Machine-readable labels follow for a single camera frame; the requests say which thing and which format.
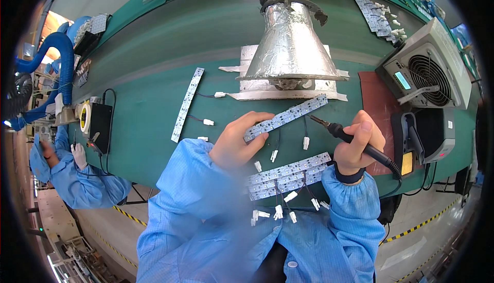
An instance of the green workbench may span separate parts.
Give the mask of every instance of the green workbench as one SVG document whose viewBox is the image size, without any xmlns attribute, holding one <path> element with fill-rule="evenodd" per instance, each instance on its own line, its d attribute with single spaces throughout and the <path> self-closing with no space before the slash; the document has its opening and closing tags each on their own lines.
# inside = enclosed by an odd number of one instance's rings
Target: green workbench
<svg viewBox="0 0 494 283">
<path fill-rule="evenodd" d="M 379 60 L 392 50 L 392 45 L 370 32 L 354 0 L 312 1 L 329 16 L 324 27 L 314 23 L 316 33 L 323 44 L 330 46 L 336 67 L 349 71 L 351 77 L 348 82 L 337 82 L 338 92 L 346 94 L 348 102 L 330 101 L 316 110 L 314 115 L 348 125 L 362 109 L 358 72 L 374 70 Z M 408 8 L 384 0 L 374 1 L 389 5 L 408 35 L 424 24 Z M 89 80 L 81 88 L 74 88 L 73 98 L 74 102 L 81 102 L 91 95 L 101 96 L 108 87 L 116 91 L 118 101 L 109 156 L 110 172 L 133 182 L 155 186 L 175 150 L 176 143 L 170 137 L 195 68 L 205 69 L 198 87 L 202 94 L 238 92 L 239 83 L 235 81 L 238 73 L 224 72 L 218 67 L 239 65 L 240 46 L 259 43 L 264 31 L 259 9 L 258 0 L 170 0 L 115 32 L 94 51 Z M 469 109 L 454 112 L 456 145 L 448 157 L 437 164 L 435 181 L 454 174 L 472 161 L 472 131 L 478 100 L 475 90 L 472 89 Z M 111 97 L 108 94 L 107 104 L 113 102 Z M 230 97 L 205 98 L 196 95 L 189 114 L 214 120 L 215 126 L 205 126 L 187 119 L 181 137 L 207 136 L 214 143 L 229 122 L 250 110 L 279 113 L 301 102 L 241 102 Z M 269 158 L 277 143 L 278 132 L 271 132 L 266 145 L 255 156 L 263 170 L 324 151 L 333 152 L 339 141 L 322 126 L 312 122 L 307 125 L 311 138 L 307 151 L 302 150 L 302 119 L 281 128 L 280 152 L 275 163 L 271 163 Z M 77 140 L 82 142 L 80 130 L 77 132 Z M 96 153 L 90 150 L 86 153 L 88 162 L 99 166 Z M 248 164 L 248 168 L 252 173 L 256 172 L 252 163 Z M 423 169 L 417 170 L 404 180 L 399 193 L 419 188 L 423 176 Z M 376 176 L 375 180 L 381 194 L 390 192 L 396 186 L 391 175 Z M 312 190 L 324 199 L 325 193 L 320 183 L 314 184 Z M 263 202 L 273 204 L 270 199 Z"/>
</svg>

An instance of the soldering iron handle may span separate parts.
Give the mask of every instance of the soldering iron handle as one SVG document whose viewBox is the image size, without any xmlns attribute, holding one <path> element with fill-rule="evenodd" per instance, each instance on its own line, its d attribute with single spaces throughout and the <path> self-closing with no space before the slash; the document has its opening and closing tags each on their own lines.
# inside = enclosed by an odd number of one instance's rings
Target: soldering iron handle
<svg viewBox="0 0 494 283">
<path fill-rule="evenodd" d="M 328 126 L 328 131 L 333 135 L 335 138 L 339 138 L 347 143 L 351 143 L 353 140 L 353 135 L 349 135 L 345 132 L 343 132 L 343 126 L 341 124 L 330 124 Z M 390 158 L 386 156 L 384 153 L 381 151 L 377 150 L 373 145 L 367 144 L 366 148 L 364 149 L 364 153 L 370 156 L 371 158 L 375 159 L 379 163 L 383 164 L 384 166 L 389 165 Z"/>
</svg>

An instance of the tape roll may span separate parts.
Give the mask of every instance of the tape roll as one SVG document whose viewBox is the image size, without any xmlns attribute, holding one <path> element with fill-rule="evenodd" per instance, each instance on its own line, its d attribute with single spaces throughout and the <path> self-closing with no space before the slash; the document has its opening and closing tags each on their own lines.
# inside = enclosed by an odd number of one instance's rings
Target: tape roll
<svg viewBox="0 0 494 283">
<path fill-rule="evenodd" d="M 79 115 L 80 127 L 83 133 L 88 133 L 91 125 L 91 105 L 84 104 Z"/>
</svg>

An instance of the aluminum foil duct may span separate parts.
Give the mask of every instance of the aluminum foil duct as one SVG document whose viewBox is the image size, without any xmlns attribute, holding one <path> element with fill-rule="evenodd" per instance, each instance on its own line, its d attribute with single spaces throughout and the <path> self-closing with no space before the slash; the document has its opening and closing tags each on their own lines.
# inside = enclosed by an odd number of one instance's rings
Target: aluminum foil duct
<svg viewBox="0 0 494 283">
<path fill-rule="evenodd" d="M 237 80 L 348 80 L 338 75 L 312 27 L 307 6 L 297 2 L 270 5 L 264 21 L 259 47 L 245 76 Z"/>
</svg>

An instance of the fan grille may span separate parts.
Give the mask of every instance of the fan grille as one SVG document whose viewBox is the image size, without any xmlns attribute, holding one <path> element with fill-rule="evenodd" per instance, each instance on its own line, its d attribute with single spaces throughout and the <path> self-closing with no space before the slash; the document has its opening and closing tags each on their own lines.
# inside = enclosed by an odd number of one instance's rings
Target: fan grille
<svg viewBox="0 0 494 283">
<path fill-rule="evenodd" d="M 415 55 L 410 58 L 408 67 L 411 79 L 417 89 L 430 86 L 439 86 L 439 91 L 422 93 L 427 101 L 436 106 L 445 106 L 451 101 L 451 88 L 444 72 L 429 57 Z"/>
</svg>

